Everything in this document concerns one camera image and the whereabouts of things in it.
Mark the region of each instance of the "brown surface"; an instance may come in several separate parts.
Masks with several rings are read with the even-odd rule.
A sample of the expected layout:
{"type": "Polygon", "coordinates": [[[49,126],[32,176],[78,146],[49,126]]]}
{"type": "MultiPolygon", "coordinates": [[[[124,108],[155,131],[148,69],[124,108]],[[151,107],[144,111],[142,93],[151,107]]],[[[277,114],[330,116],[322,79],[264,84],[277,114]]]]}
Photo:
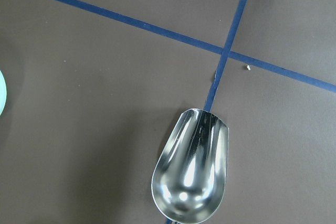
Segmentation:
{"type": "MultiPolygon", "coordinates": [[[[216,45],[237,4],[83,1],[216,45]]],[[[203,107],[219,55],[51,0],[0,8],[0,223],[164,223],[151,174],[179,114],[203,107]]],[[[334,223],[335,99],[229,60],[212,110],[230,127],[227,191],[205,223],[334,223]]]]}

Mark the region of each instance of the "stainless steel scoop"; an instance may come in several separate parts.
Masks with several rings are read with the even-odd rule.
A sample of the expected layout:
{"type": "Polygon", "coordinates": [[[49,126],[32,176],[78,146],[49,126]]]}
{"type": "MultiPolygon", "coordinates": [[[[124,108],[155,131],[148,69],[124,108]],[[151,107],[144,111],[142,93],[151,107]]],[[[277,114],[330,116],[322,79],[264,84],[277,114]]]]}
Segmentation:
{"type": "Polygon", "coordinates": [[[196,224],[219,207],[226,184],[229,129],[200,109],[183,112],[156,164],[152,196],[167,218],[196,224]]]}

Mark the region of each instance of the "metal scoop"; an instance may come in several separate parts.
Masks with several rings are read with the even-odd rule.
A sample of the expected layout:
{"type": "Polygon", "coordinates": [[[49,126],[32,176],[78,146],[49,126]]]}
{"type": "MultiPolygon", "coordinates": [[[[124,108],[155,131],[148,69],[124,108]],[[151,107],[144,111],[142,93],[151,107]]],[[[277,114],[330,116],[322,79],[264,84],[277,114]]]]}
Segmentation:
{"type": "Polygon", "coordinates": [[[156,164],[152,196],[160,212],[181,224],[210,218],[225,191],[229,128],[200,109],[183,112],[156,164]]]}

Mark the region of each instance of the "blue tape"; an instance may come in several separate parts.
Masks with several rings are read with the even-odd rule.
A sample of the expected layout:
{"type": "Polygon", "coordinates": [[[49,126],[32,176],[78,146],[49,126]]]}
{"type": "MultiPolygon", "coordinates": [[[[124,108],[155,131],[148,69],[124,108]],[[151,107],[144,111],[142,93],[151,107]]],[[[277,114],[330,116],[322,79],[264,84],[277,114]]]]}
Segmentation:
{"type": "Polygon", "coordinates": [[[271,71],[273,73],[278,73],[282,76],[287,76],[287,77],[290,77],[292,79],[302,81],[304,83],[316,86],[318,88],[326,89],[326,90],[329,90],[331,92],[336,93],[336,85],[333,85],[331,83],[321,81],[321,80],[315,79],[313,77],[305,76],[304,74],[297,73],[297,72],[294,72],[292,70],[288,70],[288,69],[273,65],[271,63],[267,63],[267,62],[262,61],[262,60],[257,60],[257,59],[251,58],[249,56],[239,54],[237,52],[230,51],[229,57],[232,58],[232,59],[235,59],[235,60],[242,61],[246,64],[250,64],[250,65],[256,66],[258,68],[263,68],[263,69],[271,71]]]}
{"type": "Polygon", "coordinates": [[[243,15],[243,11],[244,11],[246,2],[247,2],[247,0],[239,0],[235,16],[234,16],[233,21],[231,23],[230,31],[227,35],[225,45],[224,45],[224,48],[223,48],[223,51],[222,51],[217,69],[216,69],[215,79],[214,79],[214,81],[213,81],[213,83],[210,87],[208,97],[205,101],[205,105],[204,105],[204,110],[205,111],[210,111],[211,107],[214,103],[216,92],[217,92],[220,80],[222,78],[224,68],[225,68],[225,65],[226,65],[226,61],[227,61],[227,58],[229,57],[229,53],[230,53],[233,41],[234,41],[235,36],[236,36],[238,26],[239,26],[239,22],[241,20],[242,15],[243,15]]]}
{"type": "Polygon", "coordinates": [[[150,31],[152,33],[155,34],[159,34],[162,35],[164,37],[168,37],[198,48],[202,48],[204,50],[210,51],[210,52],[214,52],[216,54],[220,54],[222,52],[222,48],[221,47],[217,47],[215,45],[212,45],[210,43],[198,40],[198,39],[194,39],[191,38],[189,36],[185,36],[158,26],[154,26],[152,24],[140,21],[138,19],[134,19],[116,12],[112,12],[110,10],[95,6],[95,5],[91,5],[88,3],[85,3],[83,1],[79,1],[79,0],[56,0],[59,2],[62,2],[64,4],[68,4],[83,10],[86,10],[88,12],[92,12],[95,14],[98,14],[100,16],[104,16],[107,18],[111,18],[114,20],[117,20],[119,22],[123,22],[125,24],[131,25],[131,26],[135,26],[137,28],[141,28],[147,31],[150,31]]]}
{"type": "Polygon", "coordinates": [[[220,54],[221,57],[220,57],[220,60],[219,60],[219,63],[216,69],[215,79],[209,90],[209,94],[208,94],[208,97],[207,97],[207,100],[204,106],[204,110],[207,110],[207,111],[210,111],[212,107],[213,101],[215,99],[216,91],[218,89],[220,79],[223,75],[224,68],[225,68],[228,57],[238,60],[238,61],[245,62],[247,64],[250,64],[256,67],[263,68],[265,70],[268,70],[274,73],[281,74],[283,76],[293,78],[295,80],[316,86],[318,88],[326,89],[326,90],[336,93],[336,86],[331,83],[324,82],[324,81],[321,81],[321,80],[318,80],[318,79],[315,79],[309,76],[305,76],[303,74],[300,74],[300,73],[297,73],[291,70],[287,70],[282,67],[231,51],[231,47],[232,47],[235,35],[237,33],[239,22],[243,14],[247,0],[239,0],[236,14],[231,24],[231,28],[230,28],[228,37],[226,39],[224,48],[217,47],[207,42],[194,39],[194,38],[182,35],[182,34],[178,34],[173,31],[170,31],[170,30],[158,27],[158,26],[154,26],[149,23],[142,22],[140,20],[137,20],[137,19],[134,19],[128,16],[124,16],[124,15],[112,12],[110,10],[100,8],[98,6],[94,6],[94,5],[79,1],[79,0],[56,0],[56,1],[86,10],[88,12],[96,13],[98,15],[111,18],[116,21],[126,23],[126,24],[129,24],[129,25],[132,25],[132,26],[135,26],[135,27],[138,27],[138,28],[171,38],[171,39],[175,39],[177,41],[180,41],[180,42],[183,42],[183,43],[186,43],[186,44],[189,44],[189,45],[192,45],[192,46],[195,46],[195,47],[198,47],[198,48],[210,51],[210,52],[214,52],[216,54],[220,54]]]}

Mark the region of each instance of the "mint green plate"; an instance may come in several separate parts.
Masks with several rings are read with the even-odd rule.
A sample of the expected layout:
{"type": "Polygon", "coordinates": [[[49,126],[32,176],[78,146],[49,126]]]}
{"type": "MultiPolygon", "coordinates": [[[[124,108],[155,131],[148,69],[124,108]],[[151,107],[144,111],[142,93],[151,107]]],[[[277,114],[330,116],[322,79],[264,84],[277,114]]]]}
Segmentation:
{"type": "Polygon", "coordinates": [[[6,103],[6,97],[7,97],[6,83],[5,83],[4,76],[2,75],[0,71],[0,115],[2,111],[4,110],[4,106],[6,103]]]}

